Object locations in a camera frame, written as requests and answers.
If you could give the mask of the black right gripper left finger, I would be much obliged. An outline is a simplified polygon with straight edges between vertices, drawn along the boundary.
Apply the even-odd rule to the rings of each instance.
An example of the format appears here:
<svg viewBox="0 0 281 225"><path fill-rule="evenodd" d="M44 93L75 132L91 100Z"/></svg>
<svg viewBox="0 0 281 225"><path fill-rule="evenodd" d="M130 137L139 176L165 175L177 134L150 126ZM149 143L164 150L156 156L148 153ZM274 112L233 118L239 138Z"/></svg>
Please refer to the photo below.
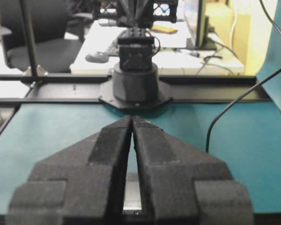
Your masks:
<svg viewBox="0 0 281 225"><path fill-rule="evenodd" d="M132 119L38 161L14 192L8 225L111 225L122 220Z"/></svg>

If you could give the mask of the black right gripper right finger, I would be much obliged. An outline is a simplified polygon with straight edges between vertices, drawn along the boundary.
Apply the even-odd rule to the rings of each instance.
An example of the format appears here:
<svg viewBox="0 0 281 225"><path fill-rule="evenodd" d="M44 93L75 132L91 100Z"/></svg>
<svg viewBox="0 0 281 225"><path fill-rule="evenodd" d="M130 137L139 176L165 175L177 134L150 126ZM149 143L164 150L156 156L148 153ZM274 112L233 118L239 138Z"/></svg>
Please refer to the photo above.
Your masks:
<svg viewBox="0 0 281 225"><path fill-rule="evenodd" d="M254 224L248 191L224 161L142 117L132 125L142 209L155 224Z"/></svg>

